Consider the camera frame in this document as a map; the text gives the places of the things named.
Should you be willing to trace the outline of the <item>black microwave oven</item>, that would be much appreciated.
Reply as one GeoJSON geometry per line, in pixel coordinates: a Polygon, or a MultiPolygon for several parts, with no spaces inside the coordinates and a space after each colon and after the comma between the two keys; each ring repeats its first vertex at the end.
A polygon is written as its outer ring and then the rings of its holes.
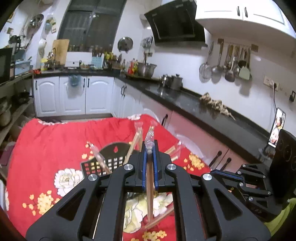
{"type": "Polygon", "coordinates": [[[0,83],[10,80],[12,48],[2,48],[0,50],[0,83]]]}

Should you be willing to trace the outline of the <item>dark kitchen window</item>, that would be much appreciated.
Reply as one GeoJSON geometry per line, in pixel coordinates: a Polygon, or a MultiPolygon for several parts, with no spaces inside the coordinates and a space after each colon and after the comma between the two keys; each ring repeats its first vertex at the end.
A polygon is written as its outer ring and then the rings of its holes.
{"type": "Polygon", "coordinates": [[[70,1],[63,17],[58,39],[68,39],[75,52],[91,48],[112,51],[126,1],[70,1]]]}

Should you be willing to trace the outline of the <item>phone on stand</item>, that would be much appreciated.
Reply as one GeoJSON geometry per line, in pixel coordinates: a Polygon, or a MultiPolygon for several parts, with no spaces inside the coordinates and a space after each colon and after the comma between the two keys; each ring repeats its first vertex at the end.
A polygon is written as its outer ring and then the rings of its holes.
{"type": "Polygon", "coordinates": [[[268,139],[268,144],[274,148],[278,143],[280,130],[283,129],[283,126],[285,124],[285,119],[286,119],[286,113],[282,109],[277,108],[274,122],[273,122],[269,139],[268,139]]]}

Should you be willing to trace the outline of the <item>steel kettle pot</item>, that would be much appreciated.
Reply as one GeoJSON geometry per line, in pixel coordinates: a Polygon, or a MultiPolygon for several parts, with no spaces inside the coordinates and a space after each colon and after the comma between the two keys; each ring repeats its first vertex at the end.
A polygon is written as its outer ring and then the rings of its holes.
{"type": "Polygon", "coordinates": [[[175,91],[180,91],[183,86],[182,81],[183,78],[179,74],[172,75],[170,77],[169,88],[175,91]]]}

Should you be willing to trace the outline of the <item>black range hood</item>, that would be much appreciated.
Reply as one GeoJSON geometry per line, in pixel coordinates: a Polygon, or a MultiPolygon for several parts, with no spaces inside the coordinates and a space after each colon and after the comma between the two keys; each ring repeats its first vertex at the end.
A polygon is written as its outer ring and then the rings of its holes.
{"type": "Polygon", "coordinates": [[[188,43],[206,47],[204,27],[196,20],[195,1],[170,1],[145,13],[156,45],[188,43]]]}

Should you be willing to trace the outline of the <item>dark green utensil basket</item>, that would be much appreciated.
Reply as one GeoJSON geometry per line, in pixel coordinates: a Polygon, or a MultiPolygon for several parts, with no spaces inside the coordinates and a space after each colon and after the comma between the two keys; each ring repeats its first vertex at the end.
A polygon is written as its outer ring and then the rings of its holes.
{"type": "MultiPolygon", "coordinates": [[[[104,158],[105,164],[112,172],[123,165],[123,161],[125,160],[129,148],[130,144],[116,142],[105,146],[99,152],[104,158]]],[[[88,177],[91,174],[97,174],[98,176],[107,174],[106,171],[101,168],[93,154],[87,156],[86,161],[81,163],[81,170],[84,177],[88,177]]]]}

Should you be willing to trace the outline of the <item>hanging pot lid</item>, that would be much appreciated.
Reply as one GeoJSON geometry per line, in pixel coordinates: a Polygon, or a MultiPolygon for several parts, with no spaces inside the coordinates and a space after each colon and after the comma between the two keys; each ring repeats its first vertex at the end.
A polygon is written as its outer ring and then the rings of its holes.
{"type": "Polygon", "coordinates": [[[133,48],[133,40],[130,37],[122,37],[117,43],[117,49],[119,52],[128,53],[133,48]]]}

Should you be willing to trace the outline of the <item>chopstick pair long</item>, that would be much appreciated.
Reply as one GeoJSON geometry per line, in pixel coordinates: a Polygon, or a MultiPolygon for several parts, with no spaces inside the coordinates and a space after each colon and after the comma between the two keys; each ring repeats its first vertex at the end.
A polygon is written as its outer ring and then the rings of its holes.
{"type": "Polygon", "coordinates": [[[111,174],[112,171],[108,168],[108,166],[105,163],[105,158],[100,154],[99,149],[92,144],[91,142],[87,142],[90,149],[93,152],[93,155],[95,156],[95,159],[97,160],[99,166],[106,174],[111,174]]]}

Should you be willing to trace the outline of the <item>hanging skimmer ladle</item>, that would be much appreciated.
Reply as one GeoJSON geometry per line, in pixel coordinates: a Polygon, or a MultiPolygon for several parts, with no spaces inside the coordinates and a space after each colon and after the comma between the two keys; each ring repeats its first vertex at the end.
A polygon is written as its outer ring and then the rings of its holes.
{"type": "Polygon", "coordinates": [[[214,42],[211,43],[206,62],[203,63],[199,68],[199,74],[201,75],[203,80],[209,80],[211,78],[211,66],[209,64],[209,59],[212,55],[213,48],[214,48],[214,42]]]}

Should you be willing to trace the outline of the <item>white upper cabinet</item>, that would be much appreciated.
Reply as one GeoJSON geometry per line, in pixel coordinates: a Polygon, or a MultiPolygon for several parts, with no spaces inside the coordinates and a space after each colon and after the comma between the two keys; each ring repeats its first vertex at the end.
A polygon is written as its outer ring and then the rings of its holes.
{"type": "Polygon", "coordinates": [[[295,30],[274,1],[196,1],[195,19],[212,36],[295,48],[295,30]]]}

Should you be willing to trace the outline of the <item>metal shelf rack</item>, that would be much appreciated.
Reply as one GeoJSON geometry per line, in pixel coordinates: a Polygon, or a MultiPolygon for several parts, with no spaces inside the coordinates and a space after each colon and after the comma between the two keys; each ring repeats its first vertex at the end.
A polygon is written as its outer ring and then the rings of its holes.
{"type": "MultiPolygon", "coordinates": [[[[5,83],[1,83],[1,90],[5,89],[7,87],[14,87],[14,95],[18,95],[18,92],[16,91],[16,87],[14,86],[20,81],[24,81],[26,79],[33,80],[34,79],[34,74],[32,72],[24,73],[21,75],[18,75],[15,77],[13,80],[7,81],[5,83]]],[[[29,105],[31,105],[34,101],[34,98],[29,96],[27,102],[23,102],[22,104],[14,104],[16,102],[12,101],[12,110],[11,110],[11,120],[10,122],[1,128],[1,144],[3,143],[4,139],[8,135],[11,127],[15,124],[15,122],[18,120],[18,118],[23,114],[23,112],[28,108],[29,105]]]]}

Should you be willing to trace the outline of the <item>wooden cutting board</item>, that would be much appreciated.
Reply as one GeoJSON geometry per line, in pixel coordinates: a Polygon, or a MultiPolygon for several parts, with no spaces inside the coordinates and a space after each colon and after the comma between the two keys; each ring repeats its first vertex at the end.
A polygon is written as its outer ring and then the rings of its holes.
{"type": "Polygon", "coordinates": [[[69,42],[70,42],[69,39],[58,39],[53,41],[52,49],[55,48],[56,50],[55,60],[57,62],[60,62],[61,65],[65,65],[66,63],[66,56],[67,56],[69,42]]]}

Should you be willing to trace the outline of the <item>large steel stock pot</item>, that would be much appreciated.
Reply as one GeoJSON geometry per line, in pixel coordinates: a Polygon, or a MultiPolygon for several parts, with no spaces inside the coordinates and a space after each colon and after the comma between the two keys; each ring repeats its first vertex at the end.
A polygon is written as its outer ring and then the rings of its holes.
{"type": "Polygon", "coordinates": [[[155,64],[138,63],[137,74],[140,77],[152,78],[156,67],[157,67],[157,65],[155,65],[155,64]]]}

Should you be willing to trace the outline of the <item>red floral table cloth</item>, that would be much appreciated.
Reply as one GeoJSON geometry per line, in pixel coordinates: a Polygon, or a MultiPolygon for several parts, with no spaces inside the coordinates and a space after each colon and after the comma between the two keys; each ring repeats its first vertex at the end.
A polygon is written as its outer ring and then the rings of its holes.
{"type": "MultiPolygon", "coordinates": [[[[25,236],[35,221],[83,180],[81,163],[94,158],[89,143],[99,149],[114,142],[131,144],[136,124],[142,126],[144,137],[149,127],[154,127],[161,152],[178,143],[177,138],[147,114],[84,123],[48,123],[37,118],[29,121],[12,152],[5,191],[8,217],[19,233],[25,236]]],[[[210,172],[195,153],[182,147],[178,159],[170,156],[189,174],[201,176],[210,172]]],[[[146,208],[145,194],[128,201],[123,240],[176,240],[173,214],[150,232],[144,232],[146,208]]]]}

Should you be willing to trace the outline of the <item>garlic bunch on counter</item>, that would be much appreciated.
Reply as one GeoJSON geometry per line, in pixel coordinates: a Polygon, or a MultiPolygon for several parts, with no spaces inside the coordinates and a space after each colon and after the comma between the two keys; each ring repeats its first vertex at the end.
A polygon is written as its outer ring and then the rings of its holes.
{"type": "Polygon", "coordinates": [[[227,106],[222,104],[221,100],[212,99],[208,92],[203,94],[200,97],[200,100],[203,104],[208,105],[210,108],[214,109],[215,111],[218,111],[220,114],[223,114],[227,117],[231,117],[233,120],[236,120],[232,113],[227,109],[227,106]]]}

